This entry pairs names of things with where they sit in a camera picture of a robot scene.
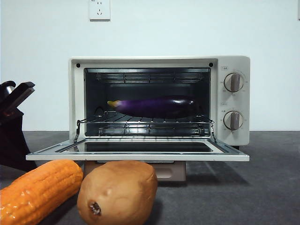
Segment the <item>timer knob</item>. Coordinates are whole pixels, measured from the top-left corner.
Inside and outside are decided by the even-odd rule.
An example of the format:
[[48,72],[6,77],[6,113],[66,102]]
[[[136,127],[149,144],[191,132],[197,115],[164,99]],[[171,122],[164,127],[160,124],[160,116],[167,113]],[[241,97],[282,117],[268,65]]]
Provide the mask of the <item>timer knob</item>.
[[228,129],[237,130],[242,126],[243,117],[239,112],[230,111],[224,116],[223,122]]
[[224,86],[231,92],[237,92],[243,87],[243,77],[238,73],[228,74],[224,79]]

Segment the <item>gray carpet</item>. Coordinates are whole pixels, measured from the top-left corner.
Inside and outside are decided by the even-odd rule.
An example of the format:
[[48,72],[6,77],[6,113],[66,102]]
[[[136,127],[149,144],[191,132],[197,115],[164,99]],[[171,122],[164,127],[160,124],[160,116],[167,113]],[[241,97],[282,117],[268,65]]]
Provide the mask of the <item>gray carpet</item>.
[[[250,162],[188,162],[187,182],[160,183],[146,225],[300,224],[300,132],[251,132]],[[25,132],[31,151],[68,132]],[[24,172],[1,166],[1,188]],[[41,225],[83,225],[76,196]]]

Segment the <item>oven door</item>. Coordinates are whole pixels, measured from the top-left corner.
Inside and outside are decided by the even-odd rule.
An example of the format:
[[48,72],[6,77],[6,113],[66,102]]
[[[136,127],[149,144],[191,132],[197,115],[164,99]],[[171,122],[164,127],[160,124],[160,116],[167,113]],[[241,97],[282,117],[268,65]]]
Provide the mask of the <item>oven door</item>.
[[101,137],[71,140],[28,154],[27,160],[249,161],[249,156],[209,138]]

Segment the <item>toaster oven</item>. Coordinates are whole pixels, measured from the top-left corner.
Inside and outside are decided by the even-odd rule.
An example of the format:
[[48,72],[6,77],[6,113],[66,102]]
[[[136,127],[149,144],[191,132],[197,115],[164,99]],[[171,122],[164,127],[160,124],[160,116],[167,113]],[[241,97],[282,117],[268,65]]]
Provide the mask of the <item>toaster oven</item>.
[[[75,57],[69,61],[69,140],[27,160],[84,161],[84,172],[112,160],[140,160],[159,180],[185,180],[186,161],[249,161],[250,59]],[[181,118],[122,114],[108,101],[189,96],[199,111]]]

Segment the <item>electrical socket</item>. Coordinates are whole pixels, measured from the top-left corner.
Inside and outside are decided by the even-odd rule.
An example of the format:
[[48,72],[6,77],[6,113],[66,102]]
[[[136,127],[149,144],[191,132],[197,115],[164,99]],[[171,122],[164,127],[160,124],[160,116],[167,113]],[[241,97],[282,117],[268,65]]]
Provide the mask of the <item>electrical socket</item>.
[[110,20],[111,1],[110,0],[89,0],[90,20]]

